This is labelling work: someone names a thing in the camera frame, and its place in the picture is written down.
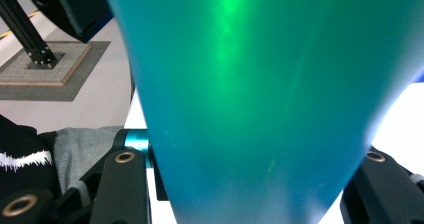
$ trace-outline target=teal plastic cone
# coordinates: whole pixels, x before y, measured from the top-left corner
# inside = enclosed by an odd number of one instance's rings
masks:
[[[316,223],[424,63],[424,0],[109,0],[178,223]]]

